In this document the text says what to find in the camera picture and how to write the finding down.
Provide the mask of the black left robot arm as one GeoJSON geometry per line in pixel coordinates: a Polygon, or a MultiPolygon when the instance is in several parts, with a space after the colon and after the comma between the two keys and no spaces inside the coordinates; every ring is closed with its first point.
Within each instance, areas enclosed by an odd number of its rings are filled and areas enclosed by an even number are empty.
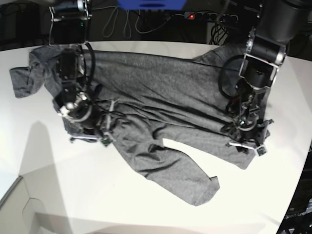
{"type": "Polygon", "coordinates": [[[310,0],[265,0],[259,6],[257,23],[252,27],[242,55],[231,57],[225,62],[218,77],[220,93],[228,99],[226,114],[232,119],[221,131],[238,151],[252,150],[262,156],[267,150],[264,145],[269,136],[268,126],[272,119],[265,119],[265,110],[270,89],[280,67],[287,56],[289,42],[298,33],[312,10],[310,0]],[[226,67],[241,59],[235,84],[235,95],[226,94],[222,78],[226,67]]]}

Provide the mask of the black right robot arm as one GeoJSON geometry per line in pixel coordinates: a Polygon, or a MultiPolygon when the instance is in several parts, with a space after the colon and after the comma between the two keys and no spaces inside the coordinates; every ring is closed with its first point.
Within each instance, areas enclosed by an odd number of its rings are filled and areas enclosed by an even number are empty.
{"type": "Polygon", "coordinates": [[[60,0],[50,7],[49,44],[63,49],[57,60],[57,75],[61,91],[54,98],[58,114],[77,127],[70,141],[114,142],[110,128],[115,101],[109,109],[101,107],[97,97],[102,85],[92,88],[96,57],[88,42],[92,2],[90,0],[60,0]]]}

